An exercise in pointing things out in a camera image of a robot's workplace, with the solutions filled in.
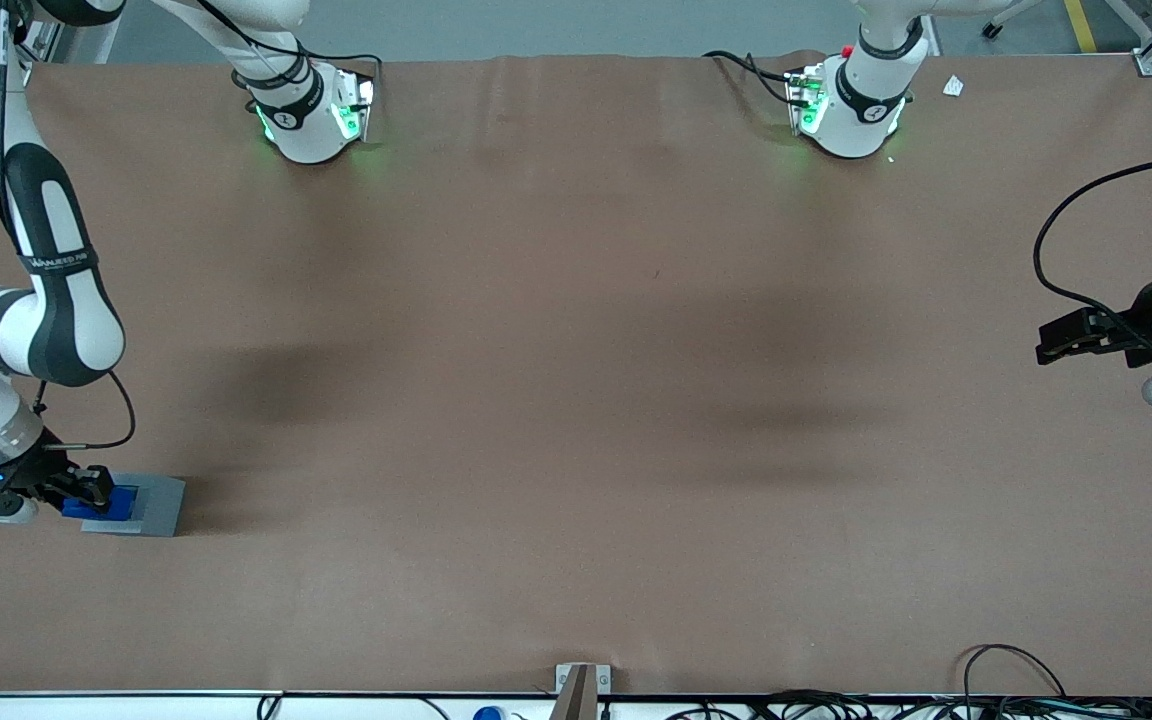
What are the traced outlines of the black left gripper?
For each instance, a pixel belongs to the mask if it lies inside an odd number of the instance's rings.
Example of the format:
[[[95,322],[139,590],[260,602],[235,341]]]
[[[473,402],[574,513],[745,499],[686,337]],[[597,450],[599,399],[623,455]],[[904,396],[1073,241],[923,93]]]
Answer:
[[[1084,354],[1124,354],[1129,369],[1152,364],[1152,281],[1135,295],[1132,306],[1120,314],[1143,340],[1119,340],[1121,333],[1111,316],[1096,306],[1079,306],[1039,328],[1037,364],[1047,366],[1064,357]]]

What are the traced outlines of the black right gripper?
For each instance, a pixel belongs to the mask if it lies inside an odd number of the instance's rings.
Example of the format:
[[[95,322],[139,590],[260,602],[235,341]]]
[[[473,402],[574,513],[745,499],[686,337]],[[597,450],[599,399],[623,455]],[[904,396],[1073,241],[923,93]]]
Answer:
[[[101,509],[115,488],[109,469],[71,467],[67,450],[51,448],[59,444],[56,435],[40,435],[22,455],[1,467],[1,486],[18,495],[46,497],[55,509],[65,509],[67,503]]]

